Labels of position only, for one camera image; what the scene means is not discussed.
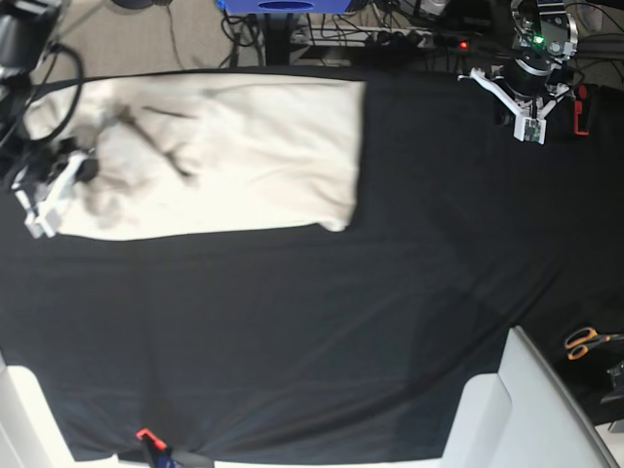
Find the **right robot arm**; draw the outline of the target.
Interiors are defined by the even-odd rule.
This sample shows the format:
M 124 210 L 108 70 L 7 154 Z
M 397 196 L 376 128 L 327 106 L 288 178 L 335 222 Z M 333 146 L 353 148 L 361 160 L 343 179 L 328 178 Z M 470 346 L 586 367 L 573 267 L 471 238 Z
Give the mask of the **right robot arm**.
M 25 212 L 33 238 L 52 238 L 74 198 L 74 185 L 98 173 L 95 146 L 60 135 L 70 123 L 85 83 L 82 59 L 59 40 L 58 28 L 68 1 L 1 3 L 1 189 L 12 193 Z M 33 138 L 24 117 L 43 95 L 48 79 L 38 84 L 31 74 L 50 58 L 70 58 L 77 74 L 75 93 L 65 116 L 46 136 Z

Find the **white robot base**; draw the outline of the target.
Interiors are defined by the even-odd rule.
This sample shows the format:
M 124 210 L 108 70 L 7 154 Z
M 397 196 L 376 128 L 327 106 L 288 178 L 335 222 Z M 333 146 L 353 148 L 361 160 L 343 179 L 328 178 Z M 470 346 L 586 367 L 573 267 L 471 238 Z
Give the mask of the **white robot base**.
M 3 467 L 117 467 L 111 457 L 78 462 L 72 456 L 32 371 L 1 364 Z
M 615 467 L 546 351 L 468 318 L 374 325 L 277 374 L 219 467 Z

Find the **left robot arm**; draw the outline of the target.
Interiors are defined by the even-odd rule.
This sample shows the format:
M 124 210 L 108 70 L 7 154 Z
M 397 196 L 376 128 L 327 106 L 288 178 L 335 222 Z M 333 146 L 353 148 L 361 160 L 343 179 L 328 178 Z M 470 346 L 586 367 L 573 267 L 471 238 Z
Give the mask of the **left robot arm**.
M 472 80 L 492 94 L 522 142 L 545 142 L 547 117 L 580 86 L 567 63 L 577 51 L 576 20 L 563 1 L 491 1 L 493 38 L 506 60 L 474 67 L 457 79 Z

